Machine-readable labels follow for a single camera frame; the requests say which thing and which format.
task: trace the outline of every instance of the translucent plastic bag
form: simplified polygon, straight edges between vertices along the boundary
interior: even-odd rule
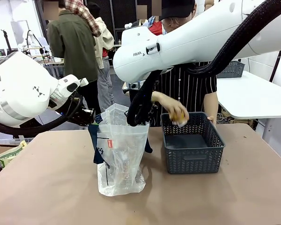
[[[139,166],[149,124],[129,126],[127,110],[114,104],[101,114],[96,147],[105,162],[97,169],[99,192],[105,196],[139,193],[146,185]]]

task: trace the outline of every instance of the gray plastic basket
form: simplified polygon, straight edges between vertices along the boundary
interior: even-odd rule
[[[242,77],[244,71],[244,63],[231,61],[229,65],[216,77],[217,78],[236,78]]]
[[[168,173],[217,173],[225,144],[205,113],[189,116],[188,123],[178,127],[168,113],[161,115]]]

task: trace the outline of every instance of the dark green jacket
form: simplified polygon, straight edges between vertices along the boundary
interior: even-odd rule
[[[97,80],[96,43],[84,19],[69,10],[61,11],[59,19],[48,24],[48,39],[53,56],[65,59],[65,75]]]

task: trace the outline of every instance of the beige jacket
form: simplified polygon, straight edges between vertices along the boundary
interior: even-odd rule
[[[96,24],[99,26],[101,32],[101,35],[99,37],[94,37],[96,42],[95,55],[99,68],[103,69],[104,68],[103,61],[102,61],[103,48],[105,48],[106,50],[110,50],[111,48],[113,48],[114,39],[101,17],[96,18],[95,21]]]

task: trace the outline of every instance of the glasses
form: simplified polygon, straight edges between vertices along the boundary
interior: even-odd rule
[[[186,23],[186,21],[187,21],[187,17],[186,18],[170,17],[170,18],[163,19],[162,22],[166,26],[171,26],[174,23],[176,23],[178,25],[183,25]]]

